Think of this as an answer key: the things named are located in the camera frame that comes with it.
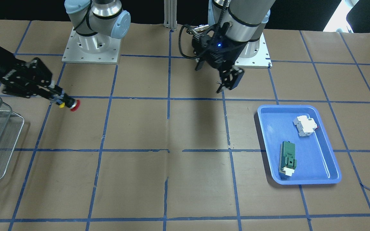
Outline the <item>silver robot arm near tray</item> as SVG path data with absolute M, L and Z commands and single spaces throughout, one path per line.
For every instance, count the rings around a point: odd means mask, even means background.
M 189 29 L 195 70 L 207 63 L 219 72 L 217 93 L 240 83 L 245 72 L 236 66 L 237 60 L 256 55 L 273 4 L 273 0 L 210 0 L 207 29 Z

